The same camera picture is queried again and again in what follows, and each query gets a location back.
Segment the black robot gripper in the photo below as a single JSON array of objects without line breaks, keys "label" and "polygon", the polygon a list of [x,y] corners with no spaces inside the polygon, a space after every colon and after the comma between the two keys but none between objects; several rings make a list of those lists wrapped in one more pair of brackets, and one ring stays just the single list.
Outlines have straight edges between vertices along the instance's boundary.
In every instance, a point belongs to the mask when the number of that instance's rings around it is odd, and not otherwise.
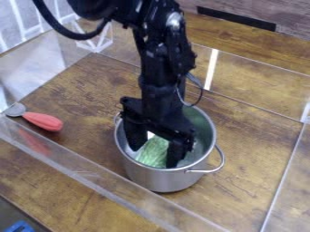
[{"label": "black robot gripper", "polygon": [[168,140],[165,167],[175,168],[177,162],[192,151],[193,125],[183,109],[185,104],[185,81],[163,86],[139,81],[141,98],[121,97],[123,129],[128,146],[137,151],[148,140],[147,131]]}]

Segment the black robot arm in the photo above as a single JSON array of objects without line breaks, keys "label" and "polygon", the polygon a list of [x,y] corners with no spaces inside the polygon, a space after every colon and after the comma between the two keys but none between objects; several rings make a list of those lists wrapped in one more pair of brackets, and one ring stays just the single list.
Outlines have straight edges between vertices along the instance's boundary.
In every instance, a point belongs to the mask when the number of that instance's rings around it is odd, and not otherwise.
[{"label": "black robot arm", "polygon": [[165,166],[173,168],[192,150],[195,129],[183,114],[185,78],[196,55],[187,41],[185,20],[175,0],[68,0],[87,20],[111,19],[133,31],[140,55],[139,99],[123,97],[123,128],[139,150],[152,132],[168,140]]}]

